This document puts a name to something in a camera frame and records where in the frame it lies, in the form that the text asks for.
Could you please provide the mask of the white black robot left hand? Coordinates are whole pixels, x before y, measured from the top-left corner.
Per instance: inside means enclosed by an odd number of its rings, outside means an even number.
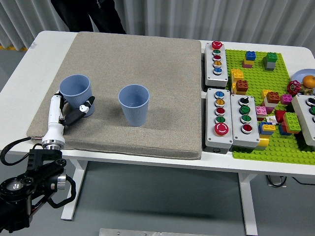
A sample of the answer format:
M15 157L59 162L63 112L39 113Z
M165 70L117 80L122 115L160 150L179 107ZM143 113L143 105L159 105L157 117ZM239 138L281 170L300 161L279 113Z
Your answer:
M72 126L92 110L95 97L88 92L88 99L78 108L72 110L67 116L63 116L64 96L57 91L50 102L48 116L48 131L42 138L41 145L44 149L63 149L65 139L63 137L64 126Z

